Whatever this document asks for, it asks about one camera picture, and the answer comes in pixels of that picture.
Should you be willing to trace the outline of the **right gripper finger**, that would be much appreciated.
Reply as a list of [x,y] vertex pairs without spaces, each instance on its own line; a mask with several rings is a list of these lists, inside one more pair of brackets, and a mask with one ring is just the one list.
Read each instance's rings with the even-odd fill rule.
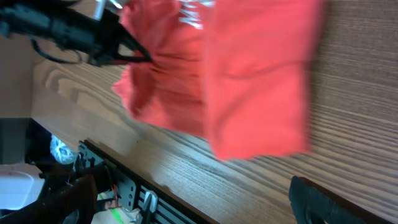
[[292,177],[289,200],[298,224],[387,224],[387,220],[304,177]]

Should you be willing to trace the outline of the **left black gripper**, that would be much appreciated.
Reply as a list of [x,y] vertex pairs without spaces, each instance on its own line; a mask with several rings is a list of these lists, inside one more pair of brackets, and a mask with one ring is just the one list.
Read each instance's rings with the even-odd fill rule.
[[[77,1],[1,1],[1,34],[26,35],[33,49],[57,63],[78,64],[80,52],[88,55],[95,66],[118,63],[151,62],[149,51],[123,26],[119,17],[99,5],[94,18],[72,9]],[[55,43],[61,50],[77,54],[78,60],[67,61],[44,52],[37,38]]]

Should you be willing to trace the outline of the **red printed t-shirt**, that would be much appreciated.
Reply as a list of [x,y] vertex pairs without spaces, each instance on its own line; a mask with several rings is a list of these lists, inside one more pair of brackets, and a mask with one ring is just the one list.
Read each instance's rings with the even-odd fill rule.
[[205,138],[220,160],[308,152],[320,0],[130,1],[152,61],[113,86],[132,119]]

